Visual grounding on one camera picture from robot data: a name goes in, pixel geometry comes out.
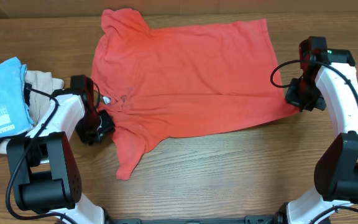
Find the wood plank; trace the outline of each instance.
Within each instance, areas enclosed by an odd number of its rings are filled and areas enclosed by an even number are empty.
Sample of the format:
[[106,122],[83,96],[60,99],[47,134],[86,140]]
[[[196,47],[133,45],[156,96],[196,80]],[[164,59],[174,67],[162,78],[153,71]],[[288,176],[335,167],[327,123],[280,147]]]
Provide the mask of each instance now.
[[[330,47],[351,50],[358,69],[358,12],[145,16],[152,28],[260,18],[267,18],[279,63],[296,59],[298,44],[309,35],[322,35]],[[0,62],[17,56],[29,69],[51,71],[68,83],[72,75],[91,75],[102,34],[99,17],[0,19]],[[283,82],[300,74],[297,65],[283,68]],[[167,139],[142,158],[128,181],[115,179],[111,140],[88,147],[74,135],[70,144],[88,198],[114,218],[151,220],[273,213],[313,185],[314,166],[333,137],[328,112],[313,111],[242,131]],[[18,223],[4,207],[8,180],[0,155],[0,223]],[[355,223],[358,214],[341,211],[332,219]]]
[[353,0],[0,0],[0,18],[100,16],[130,7],[143,15],[358,11]]

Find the red t-shirt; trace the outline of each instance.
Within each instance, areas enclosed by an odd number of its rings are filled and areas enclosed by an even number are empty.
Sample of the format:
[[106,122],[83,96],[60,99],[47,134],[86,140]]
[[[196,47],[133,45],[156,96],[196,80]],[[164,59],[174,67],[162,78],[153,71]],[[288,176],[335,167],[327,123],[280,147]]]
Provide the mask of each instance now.
[[121,9],[105,10],[101,26],[92,79],[112,99],[100,108],[116,124],[118,179],[129,179],[163,139],[234,131],[298,111],[270,83],[277,59],[265,19],[150,29],[138,11]]

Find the black cable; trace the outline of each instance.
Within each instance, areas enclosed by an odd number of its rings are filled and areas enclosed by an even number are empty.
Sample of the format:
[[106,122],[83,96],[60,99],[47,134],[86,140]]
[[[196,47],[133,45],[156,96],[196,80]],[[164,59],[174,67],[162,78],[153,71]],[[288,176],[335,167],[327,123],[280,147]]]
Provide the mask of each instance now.
[[310,63],[310,64],[317,64],[317,65],[322,65],[326,68],[329,68],[331,69],[332,71],[334,71],[335,73],[337,73],[344,81],[345,83],[349,86],[349,88],[351,89],[352,93],[353,93],[353,97],[356,101],[356,104],[357,104],[357,107],[358,107],[358,94],[356,92],[356,89],[354,88],[353,84],[351,83],[350,79],[346,78],[346,76],[344,74],[342,74],[340,71],[338,71],[336,68],[326,64],[326,63],[323,63],[323,62],[318,62],[318,61],[312,61],[312,60],[291,60],[289,62],[285,62],[285,63],[282,63],[281,65],[279,65],[277,68],[275,68],[270,76],[270,82],[273,84],[273,86],[277,87],[277,88],[286,88],[286,87],[290,87],[291,84],[288,84],[288,85],[278,85],[276,83],[274,83],[273,81],[273,77],[274,77],[274,73],[277,72],[278,69],[286,66],[286,65],[290,65],[290,64],[293,64],[293,63]]
[[13,182],[17,176],[17,173],[27,155],[27,153],[30,151],[31,146],[33,145],[33,143],[37,140],[37,138],[41,135],[42,131],[46,128],[46,126],[48,125],[48,123],[50,122],[50,120],[53,118],[53,116],[55,115],[57,108],[59,107],[59,102],[56,100],[55,97],[44,93],[42,91],[38,91],[32,88],[27,87],[28,90],[33,91],[35,93],[41,94],[43,96],[47,96],[50,99],[52,99],[55,102],[55,107],[53,109],[53,111],[50,113],[49,117],[46,119],[46,121],[44,122],[44,124],[41,124],[41,128],[37,131],[37,133],[34,135],[34,137],[30,140],[30,143],[27,145],[27,147],[25,148],[22,156],[19,159],[19,162],[16,165],[16,168],[14,169],[11,179],[9,180],[7,189],[6,189],[6,198],[5,198],[5,203],[6,203],[6,208],[7,211],[16,219],[19,220],[36,220],[39,218],[45,218],[45,217],[60,217],[62,220],[65,219],[67,221],[69,221],[71,224],[77,224],[76,221],[74,221],[72,218],[66,216],[65,214],[62,213],[58,213],[58,212],[50,212],[50,213],[46,213],[46,214],[41,214],[41,215],[33,215],[33,216],[22,216],[17,214],[13,209],[12,209],[12,205],[11,205],[11,190],[12,190],[12,186],[13,186]]
[[358,213],[358,209],[357,208],[352,208],[352,207],[347,207],[347,206],[342,206],[342,205],[337,205],[337,206],[333,206],[332,208],[329,208],[323,212],[321,212],[318,216],[316,216],[314,219],[312,219],[310,221],[310,224],[314,224],[316,223],[321,217],[327,215],[328,213],[332,212],[332,211],[337,211],[338,209],[345,209],[345,210],[350,210],[353,212],[357,212]]
[[96,84],[96,83],[93,83],[95,86],[96,86],[96,88],[98,89],[98,102],[96,102],[96,106],[95,106],[95,109],[98,109],[99,108],[99,103],[100,103],[100,89],[99,89],[99,86],[98,86],[98,84]]

